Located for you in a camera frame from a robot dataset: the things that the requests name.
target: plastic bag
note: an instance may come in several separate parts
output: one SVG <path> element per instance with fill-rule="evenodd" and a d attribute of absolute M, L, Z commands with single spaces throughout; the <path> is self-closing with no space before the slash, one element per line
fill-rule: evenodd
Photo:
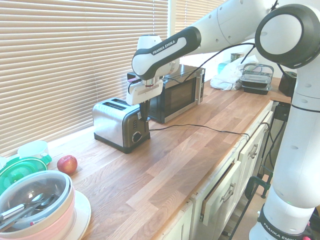
<path fill-rule="evenodd" d="M 255 55 L 247 57 L 241 64 L 244 57 L 241 57 L 233 62 L 230 62 L 224 67 L 219 75 L 214 76 L 211 81 L 211 87 L 221 90 L 238 90 L 241 87 L 241 83 L 237 81 L 242 75 L 242 70 L 246 64 L 258 63 L 258 59 Z"/>

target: toaster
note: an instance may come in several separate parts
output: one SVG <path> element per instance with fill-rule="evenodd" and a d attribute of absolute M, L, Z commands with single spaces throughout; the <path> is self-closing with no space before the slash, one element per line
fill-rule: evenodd
<path fill-rule="evenodd" d="M 141 120 L 140 106 L 113 97 L 92 109 L 94 138 L 125 154 L 150 139 L 149 123 Z"/>

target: apple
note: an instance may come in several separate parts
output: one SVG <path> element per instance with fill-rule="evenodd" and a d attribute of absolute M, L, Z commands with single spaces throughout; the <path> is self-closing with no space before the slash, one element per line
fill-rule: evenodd
<path fill-rule="evenodd" d="M 78 166 L 77 159 L 72 155 L 66 155 L 59 159 L 57 167 L 60 172 L 65 174 L 73 174 Z"/>

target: plate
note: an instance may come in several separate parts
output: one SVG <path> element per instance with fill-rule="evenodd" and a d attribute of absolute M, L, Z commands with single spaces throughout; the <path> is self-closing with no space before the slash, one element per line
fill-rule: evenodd
<path fill-rule="evenodd" d="M 75 221 L 71 231 L 63 240 L 80 240 L 90 223 L 91 206 L 88 198 L 79 191 L 75 191 Z"/>

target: toaster slot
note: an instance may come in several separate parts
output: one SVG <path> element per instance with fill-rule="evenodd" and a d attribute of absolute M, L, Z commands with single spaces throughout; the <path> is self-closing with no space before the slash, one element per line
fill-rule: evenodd
<path fill-rule="evenodd" d="M 127 109 L 125 106 L 117 105 L 117 104 L 114 104 L 114 103 L 108 102 L 108 101 L 104 102 L 102 104 L 107 106 L 107 107 L 110 107 L 110 108 L 118 109 L 120 111 L 123 111 L 123 110 Z"/>
<path fill-rule="evenodd" d="M 127 105 L 130 107 L 130 105 L 125 100 L 122 100 L 122 99 L 114 98 L 111 101 L 116 102 L 116 103 L 121 103 L 123 105 Z"/>

